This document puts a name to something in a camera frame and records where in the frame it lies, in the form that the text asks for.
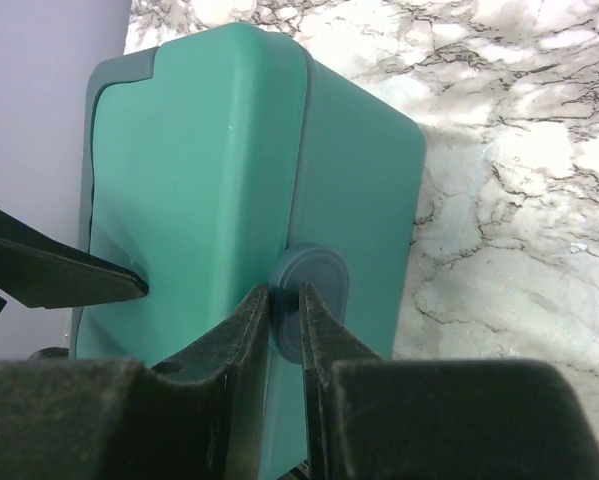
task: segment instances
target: lavender wall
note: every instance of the lavender wall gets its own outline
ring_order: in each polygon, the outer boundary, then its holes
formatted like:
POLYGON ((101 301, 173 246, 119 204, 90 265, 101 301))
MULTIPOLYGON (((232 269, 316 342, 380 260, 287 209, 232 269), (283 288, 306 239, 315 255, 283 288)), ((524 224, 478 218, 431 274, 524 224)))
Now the lavender wall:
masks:
MULTIPOLYGON (((0 1, 0 209, 71 245, 86 84, 100 61, 123 54, 130 2, 0 1)), ((0 358, 65 344, 68 314, 10 301, 0 358)))

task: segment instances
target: marble countertop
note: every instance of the marble countertop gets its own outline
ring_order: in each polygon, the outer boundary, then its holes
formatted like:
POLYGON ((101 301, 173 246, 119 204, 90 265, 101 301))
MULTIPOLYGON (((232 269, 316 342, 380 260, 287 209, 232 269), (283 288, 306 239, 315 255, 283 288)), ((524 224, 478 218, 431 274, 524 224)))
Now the marble countertop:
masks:
POLYGON ((133 12, 127 51, 249 21, 416 120, 428 155, 395 357, 550 361, 599 440, 599 0, 152 0, 133 12))

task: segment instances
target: teal container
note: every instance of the teal container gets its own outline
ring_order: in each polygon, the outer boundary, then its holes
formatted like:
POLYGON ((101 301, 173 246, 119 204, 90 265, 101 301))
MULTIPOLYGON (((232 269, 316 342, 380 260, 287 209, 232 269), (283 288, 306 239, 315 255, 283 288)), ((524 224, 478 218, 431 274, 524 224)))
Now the teal container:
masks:
MULTIPOLYGON (((412 120, 282 34, 231 24, 102 63, 80 247, 150 293, 75 311, 71 355, 152 366, 316 244, 347 268, 346 327, 389 357, 424 155, 412 120)), ((307 457, 302 382, 271 342, 263 480, 307 457)))

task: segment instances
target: plastic case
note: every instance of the plastic case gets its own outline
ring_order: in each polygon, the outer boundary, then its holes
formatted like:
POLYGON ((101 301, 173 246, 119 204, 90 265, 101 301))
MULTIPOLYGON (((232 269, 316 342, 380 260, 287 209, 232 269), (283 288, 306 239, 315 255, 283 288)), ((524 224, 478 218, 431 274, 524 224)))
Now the plastic case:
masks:
MULTIPOLYGON (((102 63, 87 105, 80 247, 150 294, 75 311, 73 356, 154 365, 304 244, 345 263, 342 321, 390 355, 425 153, 412 120, 246 24, 102 63)), ((307 457, 302 382, 271 343, 264 480, 307 457)))

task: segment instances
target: black plastic claw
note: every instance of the black plastic claw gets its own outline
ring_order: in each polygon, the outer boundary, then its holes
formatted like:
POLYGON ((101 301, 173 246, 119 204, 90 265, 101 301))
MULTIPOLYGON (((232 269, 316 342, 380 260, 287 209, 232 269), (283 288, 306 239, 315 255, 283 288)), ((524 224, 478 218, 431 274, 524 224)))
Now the black plastic claw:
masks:
POLYGON ((256 480, 267 290, 152 371, 136 360, 0 362, 0 478, 256 480))
POLYGON ((553 367, 522 360, 334 365, 333 479, 599 480, 599 447, 553 367))
POLYGON ((332 316, 314 286, 299 294, 310 478, 333 478, 327 391, 331 369, 338 360, 377 359, 370 350, 332 316))
POLYGON ((145 296, 136 273, 56 242, 0 210, 0 289, 27 307, 68 308, 145 296))

